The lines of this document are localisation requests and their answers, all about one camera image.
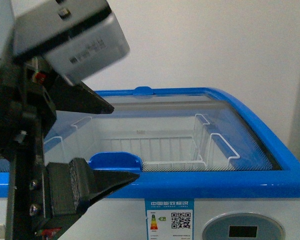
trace digital display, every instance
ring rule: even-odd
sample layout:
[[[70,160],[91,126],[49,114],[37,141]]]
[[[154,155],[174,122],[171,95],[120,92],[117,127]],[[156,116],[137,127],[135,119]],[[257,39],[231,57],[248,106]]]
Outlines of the digital display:
[[[257,226],[230,226],[229,237],[230,238],[256,238]]]

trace blue lid handle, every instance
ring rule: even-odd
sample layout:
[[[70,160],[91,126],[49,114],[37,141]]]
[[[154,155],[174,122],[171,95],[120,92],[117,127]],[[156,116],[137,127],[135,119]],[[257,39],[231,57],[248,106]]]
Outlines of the blue lid handle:
[[[93,170],[140,173],[141,158],[125,151],[98,152],[90,158],[89,166]]]
[[[154,90],[149,86],[138,86],[132,93],[134,96],[150,96],[154,94]]]

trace red component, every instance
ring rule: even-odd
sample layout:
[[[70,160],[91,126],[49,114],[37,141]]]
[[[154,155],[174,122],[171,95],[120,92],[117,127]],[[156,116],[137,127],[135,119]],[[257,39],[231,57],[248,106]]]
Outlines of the red component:
[[[60,228],[44,229],[41,232],[41,236],[48,237],[50,239],[50,238],[53,238],[60,230],[61,230],[61,227]]]
[[[38,72],[35,76],[35,79],[37,79],[39,84],[43,84],[45,79],[47,78],[47,75],[43,74],[42,72]]]

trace energy label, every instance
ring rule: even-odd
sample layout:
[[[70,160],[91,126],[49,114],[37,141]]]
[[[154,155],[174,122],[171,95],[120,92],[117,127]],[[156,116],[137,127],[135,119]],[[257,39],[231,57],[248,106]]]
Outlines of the energy label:
[[[148,240],[193,240],[194,200],[146,199]]]

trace qr code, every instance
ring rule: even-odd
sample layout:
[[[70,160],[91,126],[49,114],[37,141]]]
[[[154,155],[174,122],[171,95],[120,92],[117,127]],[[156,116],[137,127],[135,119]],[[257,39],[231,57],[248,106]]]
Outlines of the qr code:
[[[191,229],[191,212],[172,212],[172,229]]]

